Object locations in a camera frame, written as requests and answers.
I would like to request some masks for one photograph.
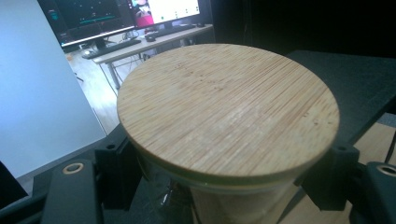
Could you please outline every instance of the cylindrical container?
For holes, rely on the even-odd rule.
[[[142,63],[120,88],[118,112],[163,223],[276,223],[339,123],[311,71],[222,44]]]

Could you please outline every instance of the round wooden lid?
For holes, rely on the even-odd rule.
[[[147,159],[210,186],[296,177],[330,147],[339,123],[331,91],[305,67],[223,44],[142,63],[120,88],[118,113]]]

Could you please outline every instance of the cable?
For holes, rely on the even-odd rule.
[[[393,150],[395,149],[395,144],[396,144],[396,131],[395,131],[395,134],[393,135],[393,139],[392,139],[392,142],[390,143],[388,154],[387,154],[387,157],[385,158],[384,163],[389,163],[390,158],[392,157],[392,154],[393,154]]]

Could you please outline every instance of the wooden surface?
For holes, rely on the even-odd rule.
[[[361,154],[359,162],[384,161],[396,129],[375,123],[367,133],[355,144]],[[396,165],[393,155],[389,164]],[[314,203],[305,196],[296,207],[280,222],[280,224],[347,224],[352,204],[347,202],[344,211],[319,211]]]
[[[146,61],[125,79],[117,104],[143,155],[212,186],[293,178],[323,155],[339,123],[332,93],[312,72],[232,45]]]

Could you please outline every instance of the keyboard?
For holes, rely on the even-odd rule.
[[[171,35],[171,34],[175,34],[177,32],[181,32],[181,31],[185,31],[185,30],[190,30],[192,28],[195,28],[195,25],[179,25],[179,26],[173,26],[172,29],[162,29],[159,30],[158,32],[146,35],[146,37],[148,36],[152,36],[152,37],[160,37],[160,36],[164,36],[164,35]]]
[[[113,45],[113,46],[105,47],[104,49],[98,49],[94,52],[91,52],[90,54],[83,54],[82,58],[83,59],[93,59],[93,58],[114,52],[119,49],[125,49],[126,47],[130,47],[132,45],[139,44],[141,42],[142,42],[141,40],[136,40],[136,39],[127,40],[127,41],[121,42],[121,43]]]

